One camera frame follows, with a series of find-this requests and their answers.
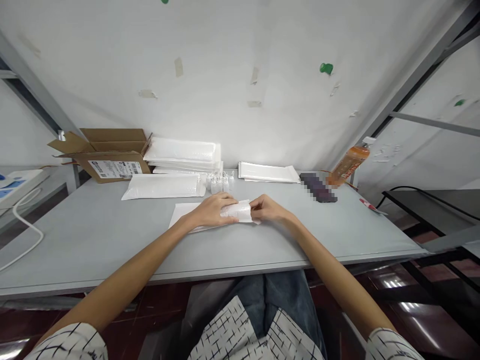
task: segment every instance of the forearm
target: forearm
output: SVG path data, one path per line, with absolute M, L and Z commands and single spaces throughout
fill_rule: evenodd
M 327 289 L 365 339 L 376 328 L 395 329 L 363 286 L 295 216 L 289 215 L 283 224 L 308 256 Z
M 189 219 L 181 218 L 89 293 L 38 343 L 74 323 L 88 323 L 98 331 L 103 330 L 130 304 L 178 242 L 194 227 Z

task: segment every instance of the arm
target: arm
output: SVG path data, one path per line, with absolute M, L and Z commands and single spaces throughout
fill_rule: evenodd
M 362 285 L 293 215 L 267 195 L 250 203 L 251 217 L 282 223 L 298 242 L 335 300 L 367 339 L 377 328 L 394 326 Z
M 182 216 L 171 228 L 132 257 L 53 325 L 37 344 L 67 325 L 88 323 L 97 331 L 110 324 L 147 284 L 174 247 L 198 226 L 237 223 L 235 217 L 220 217 L 222 207 L 237 204 L 226 192 L 206 198 L 195 210 Z

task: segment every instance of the green sticker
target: green sticker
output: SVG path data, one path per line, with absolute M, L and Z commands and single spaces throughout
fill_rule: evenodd
M 334 66 L 332 64 L 326 64 L 323 63 L 320 65 L 320 72 L 321 73 L 327 73 L 328 75 L 332 74 L 332 70 L 334 69 Z

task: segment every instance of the hand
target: hand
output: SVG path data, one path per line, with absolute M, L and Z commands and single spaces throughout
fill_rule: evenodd
M 290 211 L 265 194 L 250 202 L 250 207 L 250 215 L 253 219 L 282 221 L 293 216 Z
M 227 205 L 238 204 L 239 202 L 227 192 L 218 192 L 207 197 L 197 208 L 184 215 L 193 226 L 221 226 L 238 223 L 239 219 L 233 216 L 221 217 L 220 210 Z

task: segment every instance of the shipping label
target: shipping label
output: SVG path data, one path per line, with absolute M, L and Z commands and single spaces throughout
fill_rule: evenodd
M 88 160 L 88 162 L 102 179 L 131 179 L 135 174 L 142 174 L 138 161 Z

